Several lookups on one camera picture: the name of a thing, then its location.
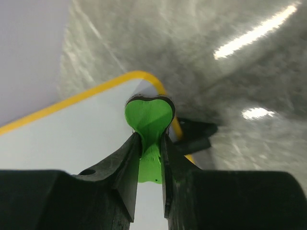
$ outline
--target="yellow edge trim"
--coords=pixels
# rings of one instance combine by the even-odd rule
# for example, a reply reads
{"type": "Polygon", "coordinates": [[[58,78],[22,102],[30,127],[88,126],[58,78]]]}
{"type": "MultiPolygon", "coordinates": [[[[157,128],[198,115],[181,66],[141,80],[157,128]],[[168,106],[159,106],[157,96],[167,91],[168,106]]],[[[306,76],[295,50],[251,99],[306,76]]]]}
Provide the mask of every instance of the yellow edge trim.
{"type": "MultiPolygon", "coordinates": [[[[162,83],[152,74],[146,73],[143,71],[133,71],[126,73],[124,75],[121,75],[117,78],[114,78],[112,80],[109,80],[103,84],[100,84],[92,89],[89,89],[85,92],[82,92],[80,94],[77,94],[75,96],[72,96],[62,102],[56,103],[54,105],[51,105],[45,109],[39,110],[35,113],[32,113],[28,116],[25,116],[17,121],[11,122],[5,126],[0,127],[0,135],[10,132],[13,129],[19,128],[21,126],[24,126],[30,122],[33,122],[35,120],[38,120],[42,117],[45,117],[47,115],[50,115],[52,113],[55,113],[56,111],[59,111],[61,109],[64,109],[72,104],[78,103],[79,101],[82,101],[86,98],[89,98],[97,93],[100,93],[102,91],[111,89],[119,84],[122,84],[126,81],[129,81],[131,79],[143,79],[149,81],[158,91],[159,94],[166,94],[166,91],[162,85],[162,83]]],[[[179,122],[177,118],[175,118],[172,122],[172,127],[178,137],[178,139],[182,138],[182,130],[180,128],[179,122]]],[[[194,163],[194,160],[190,155],[186,156],[192,163],[194,163]]]]}

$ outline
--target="marbled floor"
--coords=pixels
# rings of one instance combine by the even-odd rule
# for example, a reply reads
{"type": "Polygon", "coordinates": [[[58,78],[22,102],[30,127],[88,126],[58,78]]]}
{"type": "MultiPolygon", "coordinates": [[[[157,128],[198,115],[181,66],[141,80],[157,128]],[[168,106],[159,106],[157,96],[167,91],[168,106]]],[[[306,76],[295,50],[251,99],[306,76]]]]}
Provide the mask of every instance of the marbled floor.
{"type": "Polygon", "coordinates": [[[179,116],[219,125],[198,165],[288,171],[307,192],[306,15],[307,0],[73,0],[59,91],[148,71],[179,116]]]}

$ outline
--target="floor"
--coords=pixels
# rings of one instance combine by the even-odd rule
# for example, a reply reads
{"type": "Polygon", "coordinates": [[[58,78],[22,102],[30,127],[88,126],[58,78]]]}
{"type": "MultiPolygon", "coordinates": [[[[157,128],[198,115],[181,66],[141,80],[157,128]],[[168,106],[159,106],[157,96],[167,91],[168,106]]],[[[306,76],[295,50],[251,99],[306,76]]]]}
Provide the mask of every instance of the floor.
{"type": "Polygon", "coordinates": [[[72,0],[61,97],[131,70],[219,125],[198,165],[281,170],[307,193],[307,0],[72,0]]]}

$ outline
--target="concrete floor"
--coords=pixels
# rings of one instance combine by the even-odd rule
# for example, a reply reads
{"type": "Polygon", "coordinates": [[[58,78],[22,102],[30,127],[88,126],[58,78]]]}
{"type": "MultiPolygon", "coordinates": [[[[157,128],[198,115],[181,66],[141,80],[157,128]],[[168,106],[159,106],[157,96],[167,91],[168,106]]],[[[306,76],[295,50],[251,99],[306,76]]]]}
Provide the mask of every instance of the concrete floor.
{"type": "Polygon", "coordinates": [[[179,116],[219,125],[203,168],[288,171],[307,193],[306,15],[307,0],[73,0],[60,94],[148,71],[179,116]]]}

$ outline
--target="polished floor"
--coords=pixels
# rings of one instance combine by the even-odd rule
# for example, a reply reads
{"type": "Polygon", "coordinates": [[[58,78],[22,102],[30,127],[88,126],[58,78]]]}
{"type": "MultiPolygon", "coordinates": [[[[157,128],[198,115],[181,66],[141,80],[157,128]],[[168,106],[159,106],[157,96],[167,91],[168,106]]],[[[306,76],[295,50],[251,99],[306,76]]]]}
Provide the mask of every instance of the polished floor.
{"type": "Polygon", "coordinates": [[[131,70],[215,122],[202,168],[282,170],[307,193],[307,0],[73,0],[62,98],[131,70]]]}

